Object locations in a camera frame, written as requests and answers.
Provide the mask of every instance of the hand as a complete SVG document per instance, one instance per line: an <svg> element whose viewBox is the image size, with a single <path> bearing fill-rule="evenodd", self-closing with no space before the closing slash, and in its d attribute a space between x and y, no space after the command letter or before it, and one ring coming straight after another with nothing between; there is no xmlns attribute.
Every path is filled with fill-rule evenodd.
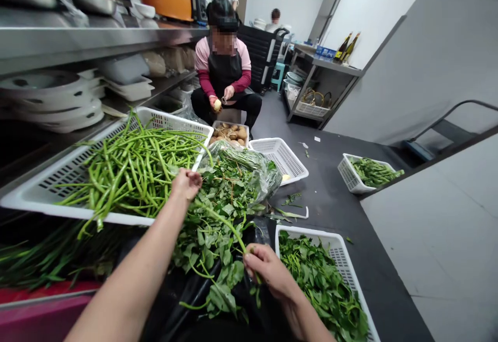
<svg viewBox="0 0 498 342"><path fill-rule="evenodd" d="M228 101L235 94L235 88L232 85L229 85L225 88L224 97Z"/></svg>
<svg viewBox="0 0 498 342"><path fill-rule="evenodd" d="M215 108L214 108L214 103L215 103L217 100L218 100L218 97L217 97L217 96L215 96L215 95L210 95L210 96L209 96L209 104L211 105L211 109L212 109L215 113L219 114L219 113L222 111L222 108L220 107L218 111L216 111L216 110L215 110Z"/></svg>
<svg viewBox="0 0 498 342"><path fill-rule="evenodd" d="M302 291L279 257L268 245L251 243L244 254L244 266L253 279L255 272L266 282L271 294L279 300L292 300Z"/></svg>
<svg viewBox="0 0 498 342"><path fill-rule="evenodd" d="M191 202L202 186L202 176L197 172L180 168L171 184L171 197L186 198Z"/></svg>

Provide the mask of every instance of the black pants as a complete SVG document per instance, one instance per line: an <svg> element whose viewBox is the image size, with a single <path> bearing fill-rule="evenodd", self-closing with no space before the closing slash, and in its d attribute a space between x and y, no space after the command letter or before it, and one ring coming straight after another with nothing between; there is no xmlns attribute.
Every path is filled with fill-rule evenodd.
<svg viewBox="0 0 498 342"><path fill-rule="evenodd" d="M196 89L192 93L192 107L193 111L209 125L213 125L215 120L215 113L209 103L209 98L206 96L202 88ZM257 94L248 94L237 100L233 105L222 105L223 108L235 108L247 113L245 125L249 129L253 128L259 112L261 111L261 97Z"/></svg>

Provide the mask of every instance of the blue stool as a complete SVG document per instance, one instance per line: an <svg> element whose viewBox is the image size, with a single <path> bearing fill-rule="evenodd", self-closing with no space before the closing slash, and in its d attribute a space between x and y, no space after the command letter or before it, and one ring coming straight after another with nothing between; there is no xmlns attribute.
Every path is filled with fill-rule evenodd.
<svg viewBox="0 0 498 342"><path fill-rule="evenodd" d="M280 91L280 85L282 84L282 80L284 79L284 69L285 64L277 62L275 68L273 69L273 76L271 77L271 83L276 84L277 91Z"/></svg>

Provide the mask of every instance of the white wall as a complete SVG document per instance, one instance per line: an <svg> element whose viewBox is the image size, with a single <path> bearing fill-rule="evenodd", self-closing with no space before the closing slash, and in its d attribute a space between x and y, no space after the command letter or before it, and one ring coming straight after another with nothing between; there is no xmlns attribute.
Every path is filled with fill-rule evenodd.
<svg viewBox="0 0 498 342"><path fill-rule="evenodd" d="M498 0L416 0L324 130L391 145L462 100L498 105L496 30ZM472 131L498 122L468 106L451 117Z"/></svg>
<svg viewBox="0 0 498 342"><path fill-rule="evenodd" d="M436 342L498 332L498 134L361 202Z"/></svg>
<svg viewBox="0 0 498 342"><path fill-rule="evenodd" d="M247 0L245 24L256 18L271 21L271 11L280 9L280 24L292 26L294 40L306 41L323 0Z"/></svg>
<svg viewBox="0 0 498 342"><path fill-rule="evenodd" d="M341 0L326 36L324 47L332 50L344 42L350 32L361 31L349 63L363 69L384 41L400 16L406 14L415 0Z"/></svg>

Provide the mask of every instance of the potato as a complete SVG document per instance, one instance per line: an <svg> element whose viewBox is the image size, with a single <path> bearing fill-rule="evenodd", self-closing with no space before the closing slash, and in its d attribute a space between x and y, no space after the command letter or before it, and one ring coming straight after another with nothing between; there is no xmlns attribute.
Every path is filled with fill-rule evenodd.
<svg viewBox="0 0 498 342"><path fill-rule="evenodd" d="M243 126L240 126L238 134L241 140L247 139L247 132L245 131L245 128Z"/></svg>

